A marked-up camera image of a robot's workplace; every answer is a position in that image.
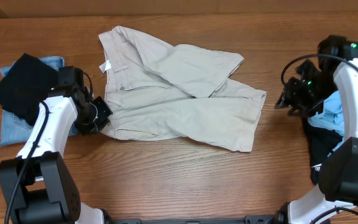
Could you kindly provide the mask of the beige khaki shorts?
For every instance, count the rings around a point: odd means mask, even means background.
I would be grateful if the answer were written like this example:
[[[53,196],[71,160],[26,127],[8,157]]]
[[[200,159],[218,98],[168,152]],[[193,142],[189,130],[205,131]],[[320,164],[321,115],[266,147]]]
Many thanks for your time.
[[[174,46],[123,26],[99,40],[104,98],[112,110],[105,135],[137,141],[188,137],[230,151],[252,150],[266,93],[231,78],[242,55]]]

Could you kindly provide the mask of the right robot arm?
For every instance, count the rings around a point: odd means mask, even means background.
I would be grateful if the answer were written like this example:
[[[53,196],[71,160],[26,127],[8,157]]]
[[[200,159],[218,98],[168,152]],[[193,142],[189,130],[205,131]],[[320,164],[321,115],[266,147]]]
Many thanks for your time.
[[[329,35],[314,54],[299,57],[300,78],[283,81],[276,109],[288,115],[312,117],[323,111],[323,101],[334,91],[341,97],[344,143],[321,165],[318,184],[298,200],[282,205],[268,223],[328,223],[340,212],[358,216],[358,42]]]

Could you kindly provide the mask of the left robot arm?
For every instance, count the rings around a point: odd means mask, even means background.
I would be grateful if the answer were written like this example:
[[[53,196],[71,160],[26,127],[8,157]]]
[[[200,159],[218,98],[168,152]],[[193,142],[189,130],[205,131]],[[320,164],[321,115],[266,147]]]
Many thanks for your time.
[[[1,161],[0,186],[7,204],[5,223],[112,223],[108,212],[91,208],[64,160],[72,126],[82,135],[98,134],[112,111],[76,67],[59,69],[58,84],[41,101],[31,135],[16,158]]]

